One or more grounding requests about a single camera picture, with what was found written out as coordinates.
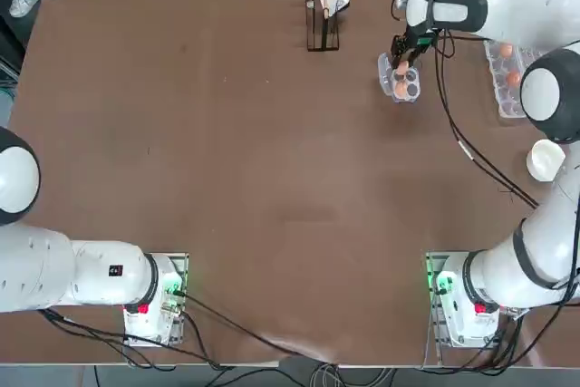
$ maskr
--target white bowl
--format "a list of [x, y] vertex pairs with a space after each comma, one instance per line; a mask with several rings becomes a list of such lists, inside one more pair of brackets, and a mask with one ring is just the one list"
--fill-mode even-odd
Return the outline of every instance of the white bowl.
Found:
[[551, 140], [539, 140], [526, 158], [527, 170], [537, 181], [553, 181], [566, 155]]

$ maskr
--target white egg carton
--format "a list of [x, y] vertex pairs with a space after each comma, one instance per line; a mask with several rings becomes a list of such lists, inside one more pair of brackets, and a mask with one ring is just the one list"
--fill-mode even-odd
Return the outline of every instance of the white egg carton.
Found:
[[[386, 95], [392, 97], [395, 103], [413, 103], [421, 94], [421, 84], [419, 82], [419, 72], [415, 67], [411, 67], [405, 73], [404, 77], [399, 77], [396, 71], [392, 69], [391, 63], [387, 53], [381, 54], [378, 61], [379, 67], [379, 83], [381, 84], [382, 90]], [[399, 95], [395, 91], [395, 84], [397, 82], [405, 81], [407, 84], [407, 90], [404, 95]]]
[[512, 54], [504, 57], [499, 52], [500, 43], [485, 41], [486, 55], [489, 61], [489, 71], [493, 78], [493, 88], [498, 102], [499, 116], [502, 118], [525, 118], [519, 98], [519, 85], [509, 86], [506, 80], [509, 73], [519, 73], [523, 77], [529, 65], [544, 53], [536, 49], [525, 49], [513, 46]]

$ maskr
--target white sneaker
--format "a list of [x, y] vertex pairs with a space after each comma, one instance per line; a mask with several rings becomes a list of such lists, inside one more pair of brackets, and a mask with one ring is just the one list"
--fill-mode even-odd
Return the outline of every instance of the white sneaker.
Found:
[[39, 0], [12, 0], [10, 5], [10, 15], [14, 18], [21, 18], [30, 13], [33, 6]]

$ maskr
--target robotic arm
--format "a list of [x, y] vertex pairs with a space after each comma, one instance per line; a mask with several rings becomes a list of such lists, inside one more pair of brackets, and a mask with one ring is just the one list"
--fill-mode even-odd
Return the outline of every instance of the robotic arm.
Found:
[[520, 96], [539, 130], [571, 144], [551, 193], [495, 248], [450, 255], [437, 280], [451, 344], [483, 347], [497, 331], [501, 306], [559, 302], [570, 277], [580, 198], [580, 0], [396, 0], [396, 5], [406, 8], [407, 28], [393, 38], [394, 68], [408, 51], [412, 64], [446, 30], [550, 51], [525, 71]]
[[0, 128], [0, 313], [123, 305], [126, 333], [167, 344], [179, 318], [171, 291], [182, 288], [169, 256], [17, 223], [36, 201], [40, 180], [32, 148]]

